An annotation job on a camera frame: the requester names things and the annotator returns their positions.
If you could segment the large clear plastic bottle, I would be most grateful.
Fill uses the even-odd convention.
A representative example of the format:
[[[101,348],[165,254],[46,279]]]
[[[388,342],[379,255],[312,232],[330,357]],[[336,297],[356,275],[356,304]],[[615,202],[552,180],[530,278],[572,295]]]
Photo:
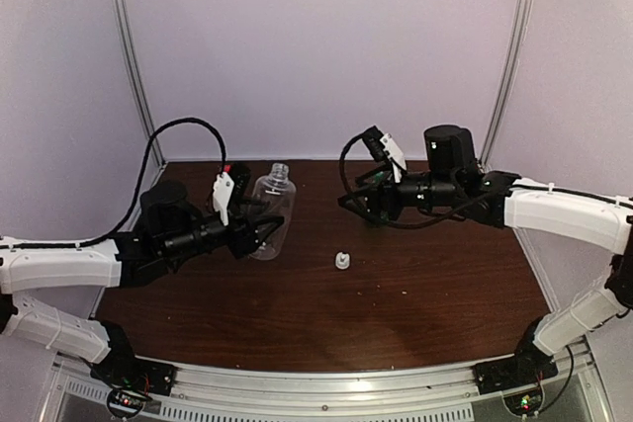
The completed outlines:
[[[285,163],[274,163],[270,172],[259,177],[254,185],[252,198],[255,203],[251,206],[251,212],[282,215],[285,218],[283,244],[290,227],[296,193],[296,186],[290,179],[290,167]],[[279,254],[255,254],[254,252],[252,257],[268,261],[275,259]]]

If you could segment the white nozzle bottle cap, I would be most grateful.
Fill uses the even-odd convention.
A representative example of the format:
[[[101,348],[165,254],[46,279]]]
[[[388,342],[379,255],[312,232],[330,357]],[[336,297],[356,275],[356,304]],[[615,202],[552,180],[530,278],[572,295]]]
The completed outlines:
[[[346,252],[338,252],[335,256],[334,265],[338,270],[347,270],[351,264],[351,256]]]

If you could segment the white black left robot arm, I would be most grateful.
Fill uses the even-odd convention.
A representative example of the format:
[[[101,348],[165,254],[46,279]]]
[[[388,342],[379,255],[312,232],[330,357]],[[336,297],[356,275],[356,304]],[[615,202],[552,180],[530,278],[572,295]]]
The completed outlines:
[[[177,181],[159,183],[140,197],[141,214],[130,231],[92,242],[1,240],[1,333],[73,355],[132,386],[142,366],[117,324],[82,319],[42,303],[31,290],[63,287],[139,288],[175,273],[192,258],[225,247],[239,259],[255,252],[282,227],[282,215],[243,200],[222,179],[211,213],[188,200]]]

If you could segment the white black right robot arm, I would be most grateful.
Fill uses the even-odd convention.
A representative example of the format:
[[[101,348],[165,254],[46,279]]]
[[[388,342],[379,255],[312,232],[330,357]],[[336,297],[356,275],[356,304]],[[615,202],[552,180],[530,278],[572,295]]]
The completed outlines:
[[[572,238],[608,251],[605,277],[572,302],[538,318],[507,362],[513,382],[530,382],[574,340],[632,310],[632,202],[487,171],[471,132],[440,125],[423,134],[428,168],[410,171],[393,137],[369,127],[342,148],[339,205],[366,222],[422,230],[446,220],[528,229]]]

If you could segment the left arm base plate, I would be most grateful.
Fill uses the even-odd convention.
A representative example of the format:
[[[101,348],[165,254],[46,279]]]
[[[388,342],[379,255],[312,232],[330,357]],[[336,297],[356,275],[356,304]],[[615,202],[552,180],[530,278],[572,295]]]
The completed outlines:
[[[176,368],[143,358],[111,357],[89,363],[90,376],[111,388],[126,389],[143,396],[169,396],[175,383]]]

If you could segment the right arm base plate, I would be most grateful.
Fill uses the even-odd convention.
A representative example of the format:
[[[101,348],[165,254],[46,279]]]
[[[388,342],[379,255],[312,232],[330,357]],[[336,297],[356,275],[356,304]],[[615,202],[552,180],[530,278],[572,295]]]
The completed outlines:
[[[536,384],[559,373],[552,358],[539,360],[525,355],[477,363],[473,367],[473,372],[479,394]]]

